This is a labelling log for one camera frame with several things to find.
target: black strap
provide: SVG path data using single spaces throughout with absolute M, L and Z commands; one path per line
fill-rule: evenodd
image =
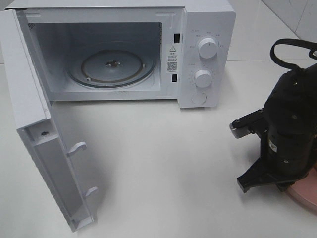
M 317 57 L 313 55 L 313 53 L 317 51 L 317 43 L 314 43 L 311 41 L 299 40 L 299 39 L 279 39 L 272 46 L 269 52 L 269 56 L 276 64 L 278 64 L 281 67 L 289 68 L 298 73 L 303 73 L 302 69 L 298 65 L 294 63 L 287 63 L 285 61 L 282 61 L 275 55 L 274 48 L 276 45 L 291 45 L 291 46 L 298 46 L 298 47 L 310 49 L 308 56 L 312 59 L 317 60 Z

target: microwave oven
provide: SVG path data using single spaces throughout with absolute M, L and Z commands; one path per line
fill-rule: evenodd
M 16 0 L 0 42 L 16 128 L 73 231 L 93 221 L 54 101 L 178 100 L 214 107 L 235 12 L 226 0 Z

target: white tabletop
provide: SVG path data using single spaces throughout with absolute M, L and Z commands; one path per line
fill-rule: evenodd
M 315 238 L 317 216 L 275 186 L 244 194 L 236 178 L 258 158 L 260 140 L 234 139 L 229 123 L 261 108 L 285 69 L 269 60 L 295 35 L 258 0 L 231 1 L 237 21 L 220 101 L 180 110 L 176 101 L 55 103 L 68 146 L 86 141 L 74 165 L 97 220 L 72 233 L 15 132 L 0 65 L 0 237 Z M 280 48 L 302 67 L 305 50 Z

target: open microwave door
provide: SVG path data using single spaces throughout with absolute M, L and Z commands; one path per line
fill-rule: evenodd
M 23 11 L 0 12 L 0 42 L 16 129 L 72 231 L 93 221 L 70 157 L 84 142 L 69 150 L 63 143 L 41 85 L 41 70 Z

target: power level knob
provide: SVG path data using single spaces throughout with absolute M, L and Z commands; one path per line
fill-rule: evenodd
M 206 37 L 199 41 L 198 52 L 202 58 L 210 59 L 217 54 L 218 41 L 212 37 Z
M 212 82 L 212 76 L 208 70 L 201 69 L 197 71 L 194 75 L 195 84 L 199 88 L 206 88 Z

